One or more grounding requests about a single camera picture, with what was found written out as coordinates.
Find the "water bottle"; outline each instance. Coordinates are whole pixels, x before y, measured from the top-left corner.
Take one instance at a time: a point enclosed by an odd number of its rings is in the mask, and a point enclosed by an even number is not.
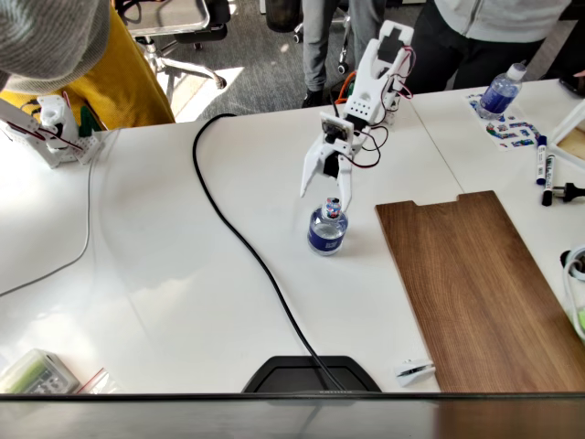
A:
[[[522,78],[527,72],[524,64],[512,64],[506,73],[497,75],[477,106],[482,119],[499,119],[522,88]]]
[[[347,230],[347,216],[341,211],[337,198],[328,198],[324,205],[311,214],[309,246],[322,256],[339,251]]]

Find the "chair wheel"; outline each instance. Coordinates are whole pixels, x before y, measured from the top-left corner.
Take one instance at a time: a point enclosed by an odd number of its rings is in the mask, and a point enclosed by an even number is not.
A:
[[[228,82],[221,78],[220,76],[218,76],[218,79],[216,80],[216,87],[218,88],[218,90],[225,89],[226,85],[228,85]]]
[[[349,71],[349,66],[346,62],[340,62],[337,66],[337,71],[342,75],[345,75]]]

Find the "robotic arm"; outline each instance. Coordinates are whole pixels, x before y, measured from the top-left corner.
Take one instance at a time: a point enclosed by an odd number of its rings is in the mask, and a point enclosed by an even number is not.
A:
[[[87,165],[100,142],[91,135],[80,137],[79,127],[66,101],[60,96],[42,96],[40,121],[0,99],[0,127],[13,141],[31,146],[53,168],[64,162]]]
[[[369,42],[343,119],[321,113],[323,132],[304,158],[301,197],[318,172],[337,179],[341,210],[347,210],[351,201],[351,161],[362,149],[369,127],[384,121],[386,109],[403,88],[410,70],[412,34],[411,27],[385,21],[379,39]]]

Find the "marker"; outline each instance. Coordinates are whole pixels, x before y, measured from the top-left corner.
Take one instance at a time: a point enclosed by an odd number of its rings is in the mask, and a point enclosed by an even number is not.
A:
[[[552,154],[547,157],[547,182],[545,190],[542,193],[542,205],[550,206],[552,204],[552,178],[555,171],[555,156]]]
[[[538,137],[537,150],[537,184],[544,186],[547,182],[547,174],[545,172],[547,161],[547,137],[541,135]]]

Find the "black base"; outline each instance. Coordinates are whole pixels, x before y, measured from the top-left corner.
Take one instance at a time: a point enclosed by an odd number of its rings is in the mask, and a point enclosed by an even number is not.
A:
[[[321,357],[348,391],[381,391],[350,357]],[[272,357],[254,374],[242,393],[336,391],[312,357]]]

